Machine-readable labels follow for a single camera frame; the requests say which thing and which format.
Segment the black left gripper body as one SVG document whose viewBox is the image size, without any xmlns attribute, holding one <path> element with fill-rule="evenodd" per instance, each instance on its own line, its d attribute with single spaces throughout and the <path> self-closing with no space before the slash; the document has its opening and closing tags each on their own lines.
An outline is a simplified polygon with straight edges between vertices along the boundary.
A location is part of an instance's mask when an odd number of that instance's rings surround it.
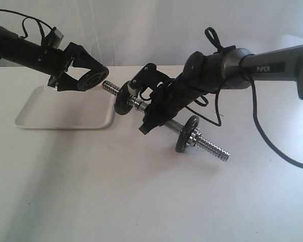
<svg viewBox="0 0 303 242">
<path fill-rule="evenodd" d="M 50 75 L 47 85 L 57 87 L 56 80 L 67 72 L 71 59 L 65 54 L 65 50 L 36 45 L 36 51 L 39 71 Z"/>
</svg>

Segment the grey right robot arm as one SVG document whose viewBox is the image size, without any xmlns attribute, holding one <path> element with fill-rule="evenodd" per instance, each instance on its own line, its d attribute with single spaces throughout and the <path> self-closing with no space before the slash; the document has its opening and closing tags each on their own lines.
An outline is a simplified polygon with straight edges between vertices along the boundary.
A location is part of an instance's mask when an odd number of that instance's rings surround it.
<svg viewBox="0 0 303 242">
<path fill-rule="evenodd" d="M 135 96 L 152 89 L 146 119 L 163 123 L 203 94 L 248 88 L 247 76 L 255 81 L 294 81 L 303 100 L 303 45 L 261 54 L 235 46 L 211 55 L 196 51 L 178 77 L 171 79 L 149 63 L 129 82 L 128 89 Z"/>
</svg>

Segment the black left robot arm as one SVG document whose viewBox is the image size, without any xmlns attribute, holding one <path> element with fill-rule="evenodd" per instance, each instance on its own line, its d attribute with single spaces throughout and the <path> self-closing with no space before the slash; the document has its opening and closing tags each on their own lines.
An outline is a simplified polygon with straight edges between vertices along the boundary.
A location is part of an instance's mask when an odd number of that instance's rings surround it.
<svg viewBox="0 0 303 242">
<path fill-rule="evenodd" d="M 63 34 L 53 28 L 41 44 L 0 26 L 0 59 L 49 76 L 46 85 L 34 89 L 15 119 L 25 130 L 102 130 L 114 121 L 115 97 L 101 83 L 109 75 L 106 66 L 83 46 L 73 42 L 59 49 Z"/>
</svg>

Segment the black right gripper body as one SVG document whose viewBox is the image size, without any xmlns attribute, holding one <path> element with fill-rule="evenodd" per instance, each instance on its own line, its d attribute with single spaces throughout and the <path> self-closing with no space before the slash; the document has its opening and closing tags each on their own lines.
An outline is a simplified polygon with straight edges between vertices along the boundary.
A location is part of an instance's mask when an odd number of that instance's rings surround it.
<svg viewBox="0 0 303 242">
<path fill-rule="evenodd" d="M 176 78 L 153 91 L 146 112 L 173 112 L 175 117 L 180 110 L 209 93 L 217 93 L 217 54 L 204 55 L 196 51 Z"/>
</svg>

